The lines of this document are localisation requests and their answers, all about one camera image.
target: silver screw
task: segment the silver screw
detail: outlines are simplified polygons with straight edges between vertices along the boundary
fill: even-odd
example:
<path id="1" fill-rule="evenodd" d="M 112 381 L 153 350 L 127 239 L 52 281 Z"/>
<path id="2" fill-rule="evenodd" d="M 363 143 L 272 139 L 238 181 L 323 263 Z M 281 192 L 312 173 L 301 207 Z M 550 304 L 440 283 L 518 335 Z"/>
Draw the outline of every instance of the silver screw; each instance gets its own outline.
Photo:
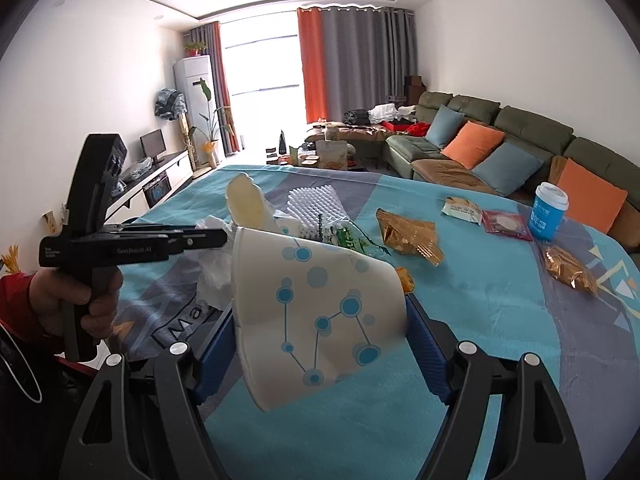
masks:
<path id="1" fill-rule="evenodd" d="M 471 341 L 463 341 L 462 343 L 460 343 L 458 348 L 460 348 L 460 351 L 463 354 L 467 354 L 467 355 L 473 355 L 478 351 L 478 347 L 474 345 Z"/>
<path id="2" fill-rule="evenodd" d="M 187 351 L 187 348 L 189 348 L 187 343 L 178 341 L 177 343 L 171 345 L 171 347 L 169 348 L 169 352 L 171 352 L 173 355 L 182 355 Z"/>
<path id="3" fill-rule="evenodd" d="M 540 358 L 535 354 L 526 354 L 524 356 L 524 362 L 531 366 L 538 366 L 540 364 Z"/>
<path id="4" fill-rule="evenodd" d="M 122 361 L 122 356 L 120 354 L 111 354 L 104 362 L 107 363 L 107 366 L 115 366 L 119 365 L 120 361 Z"/>

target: hand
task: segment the hand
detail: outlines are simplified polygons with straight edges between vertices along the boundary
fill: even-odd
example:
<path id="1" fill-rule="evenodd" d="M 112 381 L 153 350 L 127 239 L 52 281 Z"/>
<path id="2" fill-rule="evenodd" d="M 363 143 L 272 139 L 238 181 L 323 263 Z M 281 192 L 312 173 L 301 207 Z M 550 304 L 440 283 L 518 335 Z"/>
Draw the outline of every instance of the hand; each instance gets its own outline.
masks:
<path id="1" fill-rule="evenodd" d="M 107 293 L 95 298 L 89 305 L 89 314 L 80 320 L 82 328 L 93 337 L 107 339 L 111 335 L 121 286 L 122 273 L 118 270 L 111 277 Z M 45 332 L 56 336 L 62 336 L 62 301 L 82 305 L 90 299 L 91 288 L 55 269 L 39 270 L 29 287 L 31 308 Z"/>

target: blue gripper pad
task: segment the blue gripper pad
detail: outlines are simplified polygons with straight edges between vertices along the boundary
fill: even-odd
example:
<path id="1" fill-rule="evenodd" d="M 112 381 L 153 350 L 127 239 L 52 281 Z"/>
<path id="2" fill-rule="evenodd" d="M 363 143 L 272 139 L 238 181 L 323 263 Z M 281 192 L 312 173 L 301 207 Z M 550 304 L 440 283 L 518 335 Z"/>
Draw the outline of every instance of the blue gripper pad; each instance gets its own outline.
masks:
<path id="1" fill-rule="evenodd" d="M 193 399 L 197 404 L 202 404 L 218 391 L 235 353 L 234 317 L 228 316 L 200 359 L 198 384 L 193 389 Z"/>
<path id="2" fill-rule="evenodd" d="M 449 385 L 447 360 L 412 301 L 405 296 L 404 302 L 408 322 L 406 340 L 429 391 L 446 404 L 453 393 Z"/>

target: potted plant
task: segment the potted plant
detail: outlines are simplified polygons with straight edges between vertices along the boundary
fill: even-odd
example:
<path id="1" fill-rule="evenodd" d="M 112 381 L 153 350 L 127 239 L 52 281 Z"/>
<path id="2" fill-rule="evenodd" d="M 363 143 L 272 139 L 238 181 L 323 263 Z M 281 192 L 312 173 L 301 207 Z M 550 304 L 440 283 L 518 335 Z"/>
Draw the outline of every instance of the potted plant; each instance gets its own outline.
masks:
<path id="1" fill-rule="evenodd" d="M 184 49 L 187 51 L 187 56 L 199 56 L 201 51 L 203 51 L 207 47 L 206 43 L 202 41 L 190 41 L 189 43 L 184 45 Z"/>
<path id="2" fill-rule="evenodd" d="M 200 83 L 200 88 L 202 89 L 202 93 L 204 94 L 204 97 L 207 99 L 207 103 L 210 103 L 212 95 L 211 95 L 211 90 L 209 89 L 209 86 L 207 85 L 206 81 L 204 81 L 203 78 L 200 78 L 199 83 Z M 197 130 L 207 138 L 207 142 L 205 142 L 202 145 L 202 150 L 207 154 L 207 161 L 212 168 L 216 168 L 218 166 L 218 159 L 216 158 L 216 143 L 220 139 L 220 129 L 228 127 L 226 125 L 220 126 L 220 123 L 218 121 L 218 112 L 220 110 L 223 110 L 224 108 L 225 107 L 217 108 L 213 112 L 216 116 L 215 120 L 209 116 L 206 116 L 205 114 L 200 114 L 200 117 L 202 117 L 205 121 L 207 121 L 207 130 L 208 130 L 207 132 L 203 132 L 197 126 L 192 126 L 190 129 L 191 135 L 193 135 Z"/>

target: blue paper cup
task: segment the blue paper cup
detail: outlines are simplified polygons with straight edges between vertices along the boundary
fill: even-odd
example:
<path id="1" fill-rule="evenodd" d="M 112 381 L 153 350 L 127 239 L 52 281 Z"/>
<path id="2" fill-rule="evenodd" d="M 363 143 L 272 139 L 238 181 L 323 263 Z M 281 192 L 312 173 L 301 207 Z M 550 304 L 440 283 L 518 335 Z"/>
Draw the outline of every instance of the blue paper cup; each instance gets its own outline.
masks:
<path id="1" fill-rule="evenodd" d="M 548 182 L 540 184 L 529 218 L 531 234 L 540 240 L 552 240 L 567 209 L 569 197 L 562 189 Z"/>

